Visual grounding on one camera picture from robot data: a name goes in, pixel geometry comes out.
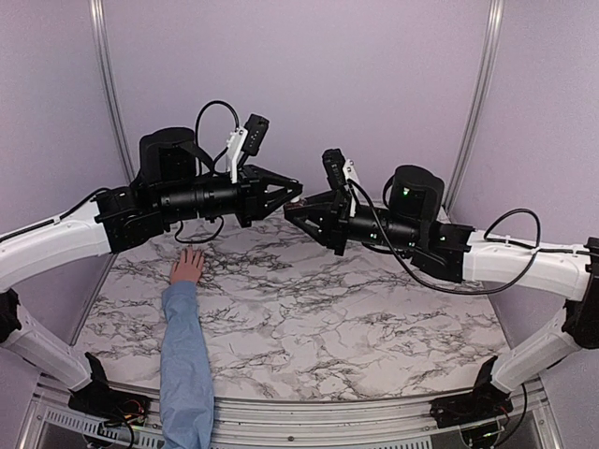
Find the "blue sleeved forearm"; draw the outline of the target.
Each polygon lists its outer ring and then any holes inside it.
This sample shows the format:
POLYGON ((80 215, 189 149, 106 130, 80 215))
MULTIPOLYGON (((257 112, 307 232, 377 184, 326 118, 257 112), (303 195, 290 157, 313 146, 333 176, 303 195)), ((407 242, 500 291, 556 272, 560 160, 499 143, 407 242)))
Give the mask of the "blue sleeved forearm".
POLYGON ((214 389, 197 313, 197 287, 179 281, 162 296, 167 321, 160 360, 160 419, 167 448, 209 448, 214 389))

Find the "front aluminium rail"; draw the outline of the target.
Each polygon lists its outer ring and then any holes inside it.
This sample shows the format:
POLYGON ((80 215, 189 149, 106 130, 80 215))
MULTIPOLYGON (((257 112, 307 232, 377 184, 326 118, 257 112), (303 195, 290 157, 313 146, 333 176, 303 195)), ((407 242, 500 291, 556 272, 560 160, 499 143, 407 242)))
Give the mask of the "front aluminium rail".
MULTIPOLYGON (((146 419, 131 428, 100 429, 100 419, 69 409, 67 391, 53 378, 37 381, 16 442, 18 448, 138 448, 163 445, 155 389, 117 384, 148 398, 146 419)), ((512 397, 513 411, 469 425, 440 428, 433 395, 356 401, 275 401, 219 398, 215 448, 471 448, 475 438, 503 448, 561 448, 547 394, 538 380, 512 397)))

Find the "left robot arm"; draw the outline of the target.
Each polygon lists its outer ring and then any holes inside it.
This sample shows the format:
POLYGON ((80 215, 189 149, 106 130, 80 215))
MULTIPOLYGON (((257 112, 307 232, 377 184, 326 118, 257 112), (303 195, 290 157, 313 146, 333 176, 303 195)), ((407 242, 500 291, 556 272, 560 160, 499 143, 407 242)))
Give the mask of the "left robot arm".
POLYGON ((1 237, 1 346, 58 380, 70 407, 112 417, 126 394, 112 389, 97 357, 65 343, 25 308, 18 283, 81 260, 124 253, 172 225, 232 214, 242 227, 302 192, 299 181, 247 164, 266 129, 246 124, 226 142, 226 172, 213 171, 194 130, 168 127, 141 138, 139 172, 128 185, 99 188, 70 210, 1 237))

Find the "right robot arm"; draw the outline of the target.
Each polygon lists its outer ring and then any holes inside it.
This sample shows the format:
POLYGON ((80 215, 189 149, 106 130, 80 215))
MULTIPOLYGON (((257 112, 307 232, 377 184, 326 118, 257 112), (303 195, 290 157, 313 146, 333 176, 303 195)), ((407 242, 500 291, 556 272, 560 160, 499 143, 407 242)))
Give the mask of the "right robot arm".
POLYGON ((422 167, 395 170, 384 189, 383 208, 358 203, 362 191, 349 165, 331 165, 328 178, 327 192, 288 203, 284 214, 336 254, 343 254, 353 240, 391 253, 416 282, 430 289, 444 281, 489 282, 492 294, 519 285, 565 299, 540 330, 486 361, 471 391, 431 403, 438 427, 508 413, 511 393, 535 374, 577 351, 597 348, 597 239, 582 245, 543 244, 442 223, 438 213, 444 183, 422 167))

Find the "right aluminium frame post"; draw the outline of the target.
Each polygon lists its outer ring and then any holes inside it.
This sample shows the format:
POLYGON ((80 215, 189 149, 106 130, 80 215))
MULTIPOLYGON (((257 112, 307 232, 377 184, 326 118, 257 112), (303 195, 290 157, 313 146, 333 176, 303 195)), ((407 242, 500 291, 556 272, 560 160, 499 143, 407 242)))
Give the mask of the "right aluminium frame post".
POLYGON ((468 164, 475 147, 475 139, 496 64, 500 34, 504 18, 504 0, 489 1, 487 25, 483 39, 475 87, 466 124, 460 140, 457 159, 447 187, 444 209, 450 214, 455 207, 468 164))

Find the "red nail polish bottle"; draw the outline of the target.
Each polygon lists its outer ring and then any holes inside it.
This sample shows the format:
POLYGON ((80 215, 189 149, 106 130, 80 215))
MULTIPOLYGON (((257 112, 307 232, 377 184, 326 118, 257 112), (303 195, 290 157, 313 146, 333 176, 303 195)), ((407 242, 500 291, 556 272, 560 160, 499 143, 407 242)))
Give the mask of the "red nail polish bottle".
POLYGON ((287 209, 294 209, 294 208, 299 208, 305 205, 305 199, 304 198, 294 198, 292 201, 289 201, 288 203, 285 204, 285 207, 287 209))

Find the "mannequin hand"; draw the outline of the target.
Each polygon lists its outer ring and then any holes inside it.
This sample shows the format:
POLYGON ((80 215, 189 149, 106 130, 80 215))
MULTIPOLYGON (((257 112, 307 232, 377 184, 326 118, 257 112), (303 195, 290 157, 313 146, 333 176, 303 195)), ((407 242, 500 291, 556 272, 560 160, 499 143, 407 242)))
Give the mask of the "mannequin hand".
POLYGON ((187 247, 181 251, 179 260, 176 261, 169 275, 169 283, 191 282, 198 284, 203 273, 204 253, 187 247))

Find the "aluminium frame post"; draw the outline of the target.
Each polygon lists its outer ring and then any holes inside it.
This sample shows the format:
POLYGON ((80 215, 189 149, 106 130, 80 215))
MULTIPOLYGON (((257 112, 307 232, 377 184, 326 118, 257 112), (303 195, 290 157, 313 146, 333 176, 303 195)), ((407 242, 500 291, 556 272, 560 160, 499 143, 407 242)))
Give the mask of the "aluminium frame post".
POLYGON ((90 0, 89 7, 95 41, 96 58, 108 109, 110 125, 114 135, 116 148, 125 179, 128 182, 131 182, 135 177, 134 165, 125 136, 124 123, 120 111, 117 89, 112 70, 104 2, 101 0, 90 0))
POLYGON ((450 214, 455 207, 468 164, 475 147, 475 139, 496 64, 500 34, 504 18, 504 0, 489 1, 487 25, 483 39, 475 87, 466 124, 460 140, 457 159, 447 187, 444 209, 450 214))

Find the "left aluminium frame post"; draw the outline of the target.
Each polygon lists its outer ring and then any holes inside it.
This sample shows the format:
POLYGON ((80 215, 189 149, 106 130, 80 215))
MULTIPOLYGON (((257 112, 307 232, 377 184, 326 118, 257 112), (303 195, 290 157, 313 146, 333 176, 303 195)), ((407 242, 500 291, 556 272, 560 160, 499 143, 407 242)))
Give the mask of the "left aluminium frame post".
POLYGON ((110 125, 114 135, 116 148, 125 179, 128 182, 131 182, 135 177, 134 165, 125 136, 124 123, 120 111, 117 89, 112 70, 104 2, 101 0, 90 0, 89 7, 95 41, 96 58, 108 109, 110 125))

